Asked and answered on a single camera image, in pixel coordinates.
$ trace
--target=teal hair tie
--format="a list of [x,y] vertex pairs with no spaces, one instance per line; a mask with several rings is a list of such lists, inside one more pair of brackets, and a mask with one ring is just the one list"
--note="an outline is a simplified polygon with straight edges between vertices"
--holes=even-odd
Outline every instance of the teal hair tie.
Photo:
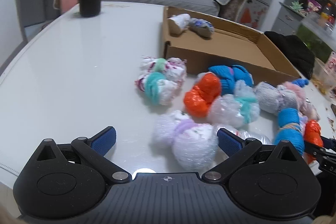
[[240,114],[244,117],[244,123],[251,122],[251,104],[258,102],[255,97],[236,97],[235,100],[241,103]]
[[166,77],[160,72],[152,72],[145,83],[145,94],[154,105],[159,104],[158,80],[165,80]]
[[162,72],[165,69],[165,65],[166,65],[166,59],[159,58],[158,60],[156,60],[153,71]]

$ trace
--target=purple hair tie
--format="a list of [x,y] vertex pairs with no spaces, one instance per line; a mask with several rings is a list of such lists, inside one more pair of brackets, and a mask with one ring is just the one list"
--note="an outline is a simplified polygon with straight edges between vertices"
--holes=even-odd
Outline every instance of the purple hair tie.
[[185,130],[198,126],[192,119],[182,120],[175,128],[174,135],[182,134]]

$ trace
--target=drawer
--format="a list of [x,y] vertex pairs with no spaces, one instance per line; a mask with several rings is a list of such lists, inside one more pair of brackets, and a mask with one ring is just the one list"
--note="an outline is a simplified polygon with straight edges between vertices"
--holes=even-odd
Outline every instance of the drawer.
[[288,26],[280,18],[277,18],[277,20],[275,21],[272,31],[282,35],[292,35],[296,33],[296,31],[292,27]]
[[303,19],[301,16],[295,14],[285,7],[281,7],[278,18],[280,18],[283,22],[292,27],[294,30],[298,29],[300,21]]

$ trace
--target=cardboard box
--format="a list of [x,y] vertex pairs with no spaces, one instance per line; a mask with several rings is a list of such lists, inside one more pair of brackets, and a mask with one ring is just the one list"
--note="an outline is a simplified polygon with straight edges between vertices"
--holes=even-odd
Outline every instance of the cardboard box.
[[[167,19],[172,15],[189,14],[212,23],[211,39],[187,30],[180,36],[169,33]],[[264,34],[249,27],[211,15],[165,7],[162,25],[164,58],[187,60],[187,72],[198,74],[214,65],[242,65],[253,76],[254,84],[261,81],[273,86],[300,78],[299,73],[283,53]]]

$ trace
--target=orange plastic bag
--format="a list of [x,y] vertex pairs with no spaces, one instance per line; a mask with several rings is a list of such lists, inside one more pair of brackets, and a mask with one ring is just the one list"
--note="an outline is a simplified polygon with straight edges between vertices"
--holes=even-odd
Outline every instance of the orange plastic bag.
[[195,117],[206,117],[212,102],[222,92],[220,79],[207,73],[184,95],[184,105],[187,112]]
[[[303,139],[306,142],[323,147],[323,141],[320,135],[321,135],[321,127],[319,123],[315,120],[309,120],[306,124]],[[309,154],[307,154],[307,159],[308,164],[316,160],[316,158],[314,158],[312,155]]]

